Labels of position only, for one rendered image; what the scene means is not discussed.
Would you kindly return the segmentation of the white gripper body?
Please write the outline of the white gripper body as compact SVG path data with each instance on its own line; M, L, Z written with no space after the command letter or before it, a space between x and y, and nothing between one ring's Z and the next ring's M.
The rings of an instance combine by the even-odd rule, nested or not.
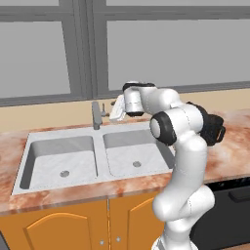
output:
M111 122L121 121L126 115L125 100L123 95L119 95L109 115Z

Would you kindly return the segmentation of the grey sink faucet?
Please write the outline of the grey sink faucet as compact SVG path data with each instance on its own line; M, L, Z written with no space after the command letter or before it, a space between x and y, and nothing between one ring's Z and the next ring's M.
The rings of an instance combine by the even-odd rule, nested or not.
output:
M93 118L93 128L99 130L103 124L103 118L109 117L109 113L105 109L100 109L98 102L92 102L92 118Z

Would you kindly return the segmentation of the grey double sink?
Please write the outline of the grey double sink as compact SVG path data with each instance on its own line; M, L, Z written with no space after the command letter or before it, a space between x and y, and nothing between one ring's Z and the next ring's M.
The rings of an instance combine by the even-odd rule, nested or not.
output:
M148 122L30 133L12 194L170 173L174 155Z

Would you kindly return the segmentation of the black jug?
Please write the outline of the black jug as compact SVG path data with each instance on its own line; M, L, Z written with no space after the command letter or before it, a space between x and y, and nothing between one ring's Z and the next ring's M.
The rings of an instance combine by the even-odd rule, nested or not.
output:
M204 123L204 128L200 136L206 141L208 146L220 143L225 135L226 128L223 126L224 119L216 114L209 114Z

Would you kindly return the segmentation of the grey framed window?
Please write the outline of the grey framed window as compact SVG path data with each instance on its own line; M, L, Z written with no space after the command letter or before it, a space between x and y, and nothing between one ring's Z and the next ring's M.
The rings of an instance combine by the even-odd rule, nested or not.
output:
M250 0L0 0L0 106L250 88Z

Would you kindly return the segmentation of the orange cupboard door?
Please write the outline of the orange cupboard door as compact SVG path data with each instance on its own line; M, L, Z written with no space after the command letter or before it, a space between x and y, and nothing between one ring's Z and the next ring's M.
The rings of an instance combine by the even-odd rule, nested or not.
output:
M110 250L151 250L164 229L152 211L156 195L149 192L109 200Z
M3 216L0 230L10 250L109 250L104 200Z

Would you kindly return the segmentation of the black dishwasher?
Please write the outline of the black dishwasher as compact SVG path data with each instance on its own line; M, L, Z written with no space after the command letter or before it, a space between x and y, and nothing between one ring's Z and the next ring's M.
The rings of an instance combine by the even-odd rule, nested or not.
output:
M199 250L220 250L250 243L250 200L234 202L229 192L250 188L250 177L208 184L215 206L193 226L190 239Z

